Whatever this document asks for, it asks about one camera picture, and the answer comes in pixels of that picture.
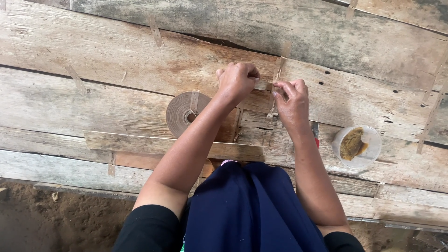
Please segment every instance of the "black sleeve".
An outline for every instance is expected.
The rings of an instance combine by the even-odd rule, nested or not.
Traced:
[[[179,220],[168,208],[143,205],[126,218],[115,241],[113,252],[180,251]]]
[[[329,252],[365,252],[358,239],[349,233],[332,232],[323,240]]]

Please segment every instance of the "clear plastic cup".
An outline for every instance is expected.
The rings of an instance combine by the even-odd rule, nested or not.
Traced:
[[[362,127],[364,134],[361,137],[361,141],[367,143],[367,149],[355,156],[351,161],[344,159],[340,156],[340,145],[344,137],[353,129]],[[371,163],[373,163],[379,156],[381,152],[381,136],[372,127],[369,126],[356,126],[356,127],[345,127],[336,133],[336,137],[332,142],[332,148],[335,155],[341,160],[341,162],[350,168],[363,168]]]

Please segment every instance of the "navy blue pants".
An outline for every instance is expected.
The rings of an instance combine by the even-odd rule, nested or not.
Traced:
[[[194,193],[186,252],[326,252],[280,167],[227,162]]]

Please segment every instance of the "roll of tape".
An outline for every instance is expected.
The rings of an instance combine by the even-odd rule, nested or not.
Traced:
[[[211,101],[211,98],[203,93],[199,93],[198,105],[196,107],[196,113],[190,109],[191,96],[193,92],[181,93],[174,97],[168,104],[166,111],[166,120],[169,130],[177,138],[187,129],[196,116],[201,113],[207,104]]]

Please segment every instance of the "dirt ground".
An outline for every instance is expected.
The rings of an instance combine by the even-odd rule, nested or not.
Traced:
[[[134,202],[71,193],[32,185],[3,183],[0,201],[0,251],[104,252],[110,251]],[[351,222],[366,252],[434,252],[413,238],[412,230],[385,228],[378,223]]]

